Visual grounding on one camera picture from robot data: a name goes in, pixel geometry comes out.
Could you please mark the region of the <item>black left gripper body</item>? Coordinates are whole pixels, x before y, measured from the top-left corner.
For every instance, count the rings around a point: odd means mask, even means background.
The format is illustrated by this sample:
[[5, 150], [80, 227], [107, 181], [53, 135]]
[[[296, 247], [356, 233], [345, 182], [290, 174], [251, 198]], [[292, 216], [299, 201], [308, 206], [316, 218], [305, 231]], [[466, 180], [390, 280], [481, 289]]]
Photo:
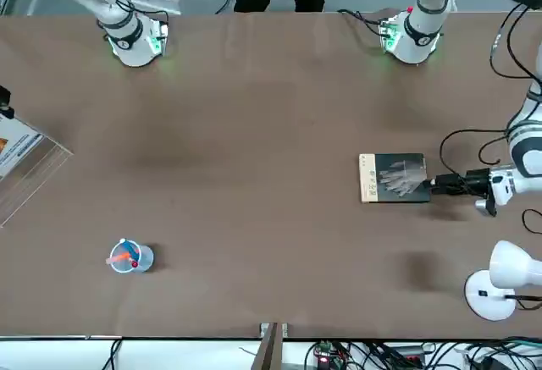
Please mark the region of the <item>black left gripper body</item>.
[[490, 188], [490, 169], [468, 170], [464, 176], [467, 193], [474, 196], [487, 196]]

